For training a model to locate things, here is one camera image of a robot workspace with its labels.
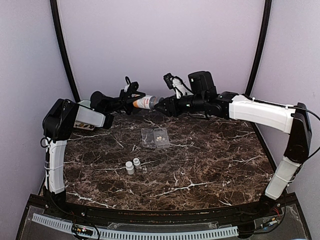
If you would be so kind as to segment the orange pill bottle grey cap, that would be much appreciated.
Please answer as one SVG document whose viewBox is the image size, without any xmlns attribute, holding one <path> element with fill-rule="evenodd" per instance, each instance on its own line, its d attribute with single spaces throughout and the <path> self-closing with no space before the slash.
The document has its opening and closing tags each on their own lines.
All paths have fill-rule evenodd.
<svg viewBox="0 0 320 240">
<path fill-rule="evenodd" d="M 146 95 L 138 100 L 133 102 L 133 106 L 139 109 L 146 109 L 146 110 L 154 110 L 155 105 L 162 101 L 163 97 L 158 97 L 154 95 Z"/>
</svg>

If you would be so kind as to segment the clear plastic pill organizer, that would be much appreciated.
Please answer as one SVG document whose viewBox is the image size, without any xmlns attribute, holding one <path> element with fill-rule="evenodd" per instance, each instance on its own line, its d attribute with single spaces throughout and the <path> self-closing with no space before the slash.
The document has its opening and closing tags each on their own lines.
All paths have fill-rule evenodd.
<svg viewBox="0 0 320 240">
<path fill-rule="evenodd" d="M 156 137 L 162 136 L 165 141 L 156 141 Z M 142 146 L 148 149 L 165 149 L 170 147 L 170 139 L 166 128 L 142 128 Z"/>
</svg>

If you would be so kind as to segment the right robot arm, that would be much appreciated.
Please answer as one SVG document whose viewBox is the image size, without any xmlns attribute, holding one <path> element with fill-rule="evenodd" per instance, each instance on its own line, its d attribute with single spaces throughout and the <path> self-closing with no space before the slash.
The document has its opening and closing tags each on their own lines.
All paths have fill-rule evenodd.
<svg viewBox="0 0 320 240">
<path fill-rule="evenodd" d="M 266 217 L 274 210 L 274 201 L 293 181 L 301 166 L 313 157 L 310 153 L 311 111 L 300 102 L 296 105 L 280 104 L 236 92 L 218 93 L 208 71 L 189 74 L 189 87 L 171 73 L 164 75 L 163 79 L 170 90 L 175 90 L 175 95 L 161 100 L 155 109 L 168 117 L 202 112 L 206 117 L 252 122 L 289 134 L 283 158 L 265 189 L 266 198 L 255 205 L 255 213 Z"/>
</svg>

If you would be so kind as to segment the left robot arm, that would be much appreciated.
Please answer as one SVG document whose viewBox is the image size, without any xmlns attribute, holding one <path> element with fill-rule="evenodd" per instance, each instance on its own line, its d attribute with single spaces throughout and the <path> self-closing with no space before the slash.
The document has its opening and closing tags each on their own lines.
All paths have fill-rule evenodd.
<svg viewBox="0 0 320 240">
<path fill-rule="evenodd" d="M 122 89 L 118 97 L 95 91 L 90 97 L 90 107 L 68 99 L 59 98 L 43 119 L 41 146 L 45 149 L 45 189 L 52 196 L 65 196 L 64 180 L 65 151 L 75 129 L 75 123 L 95 128 L 109 129 L 114 120 L 113 113 L 134 111 L 133 102 L 145 97 L 134 86 Z"/>
</svg>

